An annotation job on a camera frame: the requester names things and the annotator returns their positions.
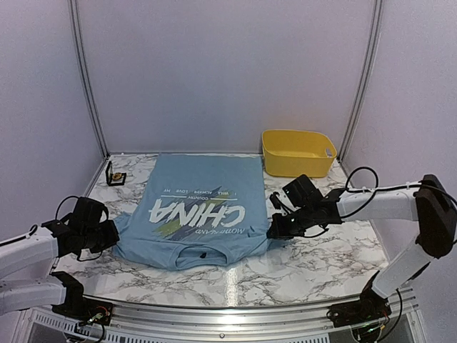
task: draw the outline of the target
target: robotic arm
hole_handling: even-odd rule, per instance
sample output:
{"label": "robotic arm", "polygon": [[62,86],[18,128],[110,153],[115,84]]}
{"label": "robotic arm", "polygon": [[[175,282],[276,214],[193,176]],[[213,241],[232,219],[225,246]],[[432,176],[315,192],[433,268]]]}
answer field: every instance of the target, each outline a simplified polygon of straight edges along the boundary
{"label": "robotic arm", "polygon": [[[100,222],[102,214],[106,220]],[[68,317],[88,320],[100,304],[83,298],[84,288],[65,272],[54,272],[44,279],[4,281],[3,278],[33,263],[82,249],[101,253],[119,240],[113,221],[108,220],[104,204],[80,197],[74,211],[61,220],[34,225],[28,234],[0,242],[0,316],[4,313],[52,304],[53,311]]]}
{"label": "robotic arm", "polygon": [[326,196],[302,175],[283,188],[292,211],[272,194],[270,200],[287,215],[273,215],[267,236],[275,239],[306,237],[315,225],[356,220],[405,219],[419,223],[419,235],[363,288],[360,299],[332,305],[328,318],[335,327],[359,324],[391,314],[387,298],[408,280],[416,278],[434,259],[446,256],[455,243],[457,211],[434,175],[413,184],[375,189],[333,189]]}

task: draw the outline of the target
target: white marble tabletop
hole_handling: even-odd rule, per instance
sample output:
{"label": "white marble tabletop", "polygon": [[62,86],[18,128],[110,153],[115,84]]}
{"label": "white marble tabletop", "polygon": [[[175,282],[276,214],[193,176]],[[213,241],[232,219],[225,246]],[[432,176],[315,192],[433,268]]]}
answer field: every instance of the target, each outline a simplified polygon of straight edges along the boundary
{"label": "white marble tabletop", "polygon": [[[132,213],[141,200],[156,158],[155,154],[111,156],[114,171],[127,173],[125,185],[108,187],[103,173],[90,197],[105,203],[111,218],[121,212]],[[271,177],[265,172],[263,177],[271,216],[275,210],[269,195],[280,191],[291,179]],[[345,180],[335,161],[327,177],[313,182],[326,194],[332,188],[342,187]],[[56,270],[76,277],[87,295],[174,306],[285,305],[360,293],[370,276],[387,264],[382,247],[369,222],[329,227],[323,236],[295,238],[263,256],[245,258],[229,267],[169,272],[129,262],[106,251],[90,262],[77,262],[74,255],[60,258]]]}

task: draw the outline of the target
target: yellow plastic bin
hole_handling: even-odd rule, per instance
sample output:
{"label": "yellow plastic bin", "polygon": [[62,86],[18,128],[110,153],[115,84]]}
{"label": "yellow plastic bin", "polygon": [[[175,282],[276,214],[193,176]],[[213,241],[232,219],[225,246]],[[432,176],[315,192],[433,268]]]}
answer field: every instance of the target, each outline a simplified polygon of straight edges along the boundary
{"label": "yellow plastic bin", "polygon": [[267,130],[262,145],[265,170],[274,177],[325,177],[336,157],[330,139],[318,132]]}

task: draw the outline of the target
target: blue t-shirt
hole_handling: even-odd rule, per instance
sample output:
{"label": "blue t-shirt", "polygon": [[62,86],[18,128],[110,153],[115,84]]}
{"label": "blue t-shirt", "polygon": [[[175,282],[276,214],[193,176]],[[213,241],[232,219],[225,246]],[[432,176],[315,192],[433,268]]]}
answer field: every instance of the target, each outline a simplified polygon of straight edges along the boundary
{"label": "blue t-shirt", "polygon": [[261,158],[162,154],[114,254],[168,270],[226,266],[268,249]]}

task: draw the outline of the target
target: white wall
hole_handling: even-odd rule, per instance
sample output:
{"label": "white wall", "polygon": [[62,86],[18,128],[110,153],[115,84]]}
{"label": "white wall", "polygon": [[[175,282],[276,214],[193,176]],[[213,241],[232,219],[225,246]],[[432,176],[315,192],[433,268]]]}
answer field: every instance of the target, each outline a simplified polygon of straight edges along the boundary
{"label": "white wall", "polygon": [[[0,1],[0,240],[54,218],[101,163],[66,1]],[[71,208],[70,202],[65,209]],[[16,277],[40,277],[49,263]],[[17,314],[0,317],[9,342]]]}
{"label": "white wall", "polygon": [[83,0],[112,151],[258,151],[265,129],[340,145],[368,41],[367,0]]}
{"label": "white wall", "polygon": [[[376,63],[344,164],[372,166],[382,185],[436,174],[457,196],[457,2],[386,1]],[[372,182],[368,174],[356,185]],[[417,224],[375,223],[390,258]],[[457,249],[414,282],[429,342],[457,342]]]}

